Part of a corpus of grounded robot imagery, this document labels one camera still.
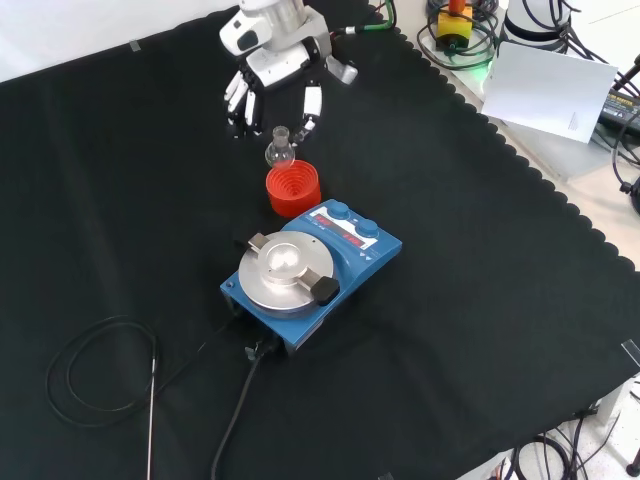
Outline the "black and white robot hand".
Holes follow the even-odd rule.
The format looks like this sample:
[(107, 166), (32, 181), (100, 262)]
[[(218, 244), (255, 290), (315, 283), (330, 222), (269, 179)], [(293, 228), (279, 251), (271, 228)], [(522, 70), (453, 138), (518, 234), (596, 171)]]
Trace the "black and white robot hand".
[(325, 17), (302, 1), (240, 1), (239, 10), (220, 30), (238, 70), (224, 92), (226, 117), (236, 137), (262, 133), (260, 94), (279, 87), (304, 70), (322, 64), (349, 85), (355, 66), (333, 55)]

